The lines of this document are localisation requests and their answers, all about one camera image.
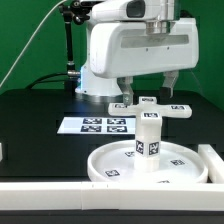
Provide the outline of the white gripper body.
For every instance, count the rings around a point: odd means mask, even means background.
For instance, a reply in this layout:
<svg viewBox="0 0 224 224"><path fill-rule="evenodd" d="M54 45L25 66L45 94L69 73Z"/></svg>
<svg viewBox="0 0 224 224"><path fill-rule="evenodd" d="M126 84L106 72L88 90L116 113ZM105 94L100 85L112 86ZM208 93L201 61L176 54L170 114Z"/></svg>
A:
<svg viewBox="0 0 224 224"><path fill-rule="evenodd" d="M102 78L194 68L198 58L194 18L172 22L169 33L148 33L144 22L100 23L91 33L90 67Z"/></svg>

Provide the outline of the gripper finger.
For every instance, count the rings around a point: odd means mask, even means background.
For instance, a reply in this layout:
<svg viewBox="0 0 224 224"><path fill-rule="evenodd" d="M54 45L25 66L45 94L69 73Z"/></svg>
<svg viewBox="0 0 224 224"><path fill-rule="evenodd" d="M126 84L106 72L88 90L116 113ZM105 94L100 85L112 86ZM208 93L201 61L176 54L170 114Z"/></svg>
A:
<svg viewBox="0 0 224 224"><path fill-rule="evenodd" d="M133 104L133 90L131 84L133 83L132 77L121 77L117 79L117 84L123 94L123 103L126 106Z"/></svg>
<svg viewBox="0 0 224 224"><path fill-rule="evenodd" d="M160 88L161 98L171 98L173 96L173 89L179 77L178 71L164 72L164 82Z"/></svg>

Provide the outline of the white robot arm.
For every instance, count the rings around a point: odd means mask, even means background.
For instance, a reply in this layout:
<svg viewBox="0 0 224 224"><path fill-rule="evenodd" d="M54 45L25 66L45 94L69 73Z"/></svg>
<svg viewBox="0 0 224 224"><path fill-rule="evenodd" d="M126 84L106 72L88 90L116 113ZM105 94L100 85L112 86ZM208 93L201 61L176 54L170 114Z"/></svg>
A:
<svg viewBox="0 0 224 224"><path fill-rule="evenodd" d="M133 100L139 75L162 73L162 97L170 98L179 72L196 66L196 20L180 0L79 0L87 23L87 59L76 92L95 102Z"/></svg>

